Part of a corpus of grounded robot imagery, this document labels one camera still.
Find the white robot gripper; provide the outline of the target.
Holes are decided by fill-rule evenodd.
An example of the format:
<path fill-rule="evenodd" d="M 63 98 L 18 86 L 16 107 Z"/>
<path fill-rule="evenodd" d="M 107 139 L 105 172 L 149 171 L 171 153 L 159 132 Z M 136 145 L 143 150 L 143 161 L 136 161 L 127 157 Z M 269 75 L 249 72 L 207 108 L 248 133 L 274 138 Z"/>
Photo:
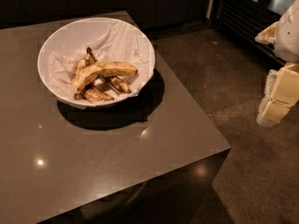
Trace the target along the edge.
<path fill-rule="evenodd" d="M 273 45 L 277 57 L 287 62 L 266 77 L 256 122 L 272 128 L 281 122 L 299 101 L 299 0 L 295 0 L 279 21 L 255 36 L 255 41 Z"/>

